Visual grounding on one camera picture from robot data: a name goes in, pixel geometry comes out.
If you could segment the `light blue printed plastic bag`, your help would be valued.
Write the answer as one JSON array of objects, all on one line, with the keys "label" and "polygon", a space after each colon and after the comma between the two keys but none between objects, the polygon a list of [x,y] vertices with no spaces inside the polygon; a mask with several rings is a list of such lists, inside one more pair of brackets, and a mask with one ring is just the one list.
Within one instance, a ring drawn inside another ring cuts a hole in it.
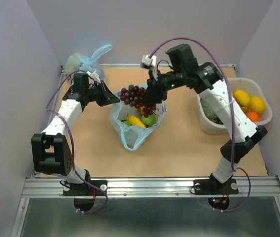
[{"label": "light blue printed plastic bag", "polygon": [[130,85],[114,93],[120,101],[113,104],[109,121],[129,151],[137,150],[159,128],[166,115],[165,103],[143,105],[147,87],[145,84]]}]

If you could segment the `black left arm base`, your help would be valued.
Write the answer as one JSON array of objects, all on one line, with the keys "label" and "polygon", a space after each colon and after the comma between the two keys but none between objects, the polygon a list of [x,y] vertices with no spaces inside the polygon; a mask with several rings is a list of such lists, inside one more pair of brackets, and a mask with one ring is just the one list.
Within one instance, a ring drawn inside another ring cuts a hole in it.
[{"label": "black left arm base", "polygon": [[63,196],[74,197],[73,205],[76,213],[83,215],[94,214],[104,209],[107,205],[108,182],[106,180],[92,180],[91,184],[96,189],[86,183],[70,184],[65,180],[61,180],[59,183],[63,186]]}]

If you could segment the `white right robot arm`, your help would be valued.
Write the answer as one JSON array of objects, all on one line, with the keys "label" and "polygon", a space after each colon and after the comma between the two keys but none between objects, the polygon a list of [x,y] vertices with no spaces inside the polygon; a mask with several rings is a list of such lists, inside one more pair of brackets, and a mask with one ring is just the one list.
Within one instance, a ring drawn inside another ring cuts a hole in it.
[{"label": "white right robot arm", "polygon": [[222,158],[209,180],[210,189],[219,193],[226,188],[241,159],[267,134],[267,130],[259,128],[246,116],[232,98],[223,73],[214,64],[198,64],[187,44],[175,46],[166,53],[172,71],[164,74],[157,69],[155,56],[142,58],[141,67],[149,70],[143,104],[162,103],[167,99],[168,91],[186,86],[211,106],[231,138],[221,147]]}]

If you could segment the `dark purple grape bunch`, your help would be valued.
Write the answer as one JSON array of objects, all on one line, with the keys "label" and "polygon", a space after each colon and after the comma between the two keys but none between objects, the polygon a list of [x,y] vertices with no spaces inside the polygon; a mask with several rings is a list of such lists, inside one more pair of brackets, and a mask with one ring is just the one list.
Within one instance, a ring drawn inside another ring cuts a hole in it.
[{"label": "dark purple grape bunch", "polygon": [[156,105],[153,104],[144,104],[143,98],[146,95],[146,89],[144,87],[139,87],[137,85],[129,85],[127,88],[122,88],[118,92],[118,97],[126,104],[131,107],[134,107],[137,112],[144,116],[148,117],[151,115],[156,115],[155,110]]}]

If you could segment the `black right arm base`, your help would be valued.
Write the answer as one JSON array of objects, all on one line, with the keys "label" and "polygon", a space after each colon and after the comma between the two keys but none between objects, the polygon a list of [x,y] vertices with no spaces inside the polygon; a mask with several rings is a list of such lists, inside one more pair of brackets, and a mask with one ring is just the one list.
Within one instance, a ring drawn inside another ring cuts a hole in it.
[{"label": "black right arm base", "polygon": [[225,183],[217,181],[213,175],[208,179],[197,179],[193,181],[189,192],[195,195],[209,195],[209,205],[217,210],[226,211],[230,204],[230,195],[239,193],[236,180],[229,178]]}]

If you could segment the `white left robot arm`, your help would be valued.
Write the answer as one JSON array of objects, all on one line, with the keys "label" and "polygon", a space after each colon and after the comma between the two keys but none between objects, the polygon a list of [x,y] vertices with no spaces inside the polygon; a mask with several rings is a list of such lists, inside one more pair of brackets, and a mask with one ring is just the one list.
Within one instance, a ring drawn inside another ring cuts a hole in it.
[{"label": "white left robot arm", "polygon": [[58,111],[47,108],[54,118],[46,129],[31,138],[34,170],[47,175],[55,175],[76,191],[85,195],[91,191],[90,174],[75,165],[74,140],[71,128],[86,106],[96,102],[98,106],[119,102],[99,78],[96,71],[78,70],[69,75],[72,85],[62,98]]}]

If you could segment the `yellow wrinkled fruit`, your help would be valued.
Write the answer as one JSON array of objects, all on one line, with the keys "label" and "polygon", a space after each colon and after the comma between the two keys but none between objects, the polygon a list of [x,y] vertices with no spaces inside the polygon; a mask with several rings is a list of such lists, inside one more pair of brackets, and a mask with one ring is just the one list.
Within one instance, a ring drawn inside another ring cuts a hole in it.
[{"label": "yellow wrinkled fruit", "polygon": [[132,126],[139,126],[141,128],[146,128],[145,124],[136,116],[129,114],[127,120]]}]

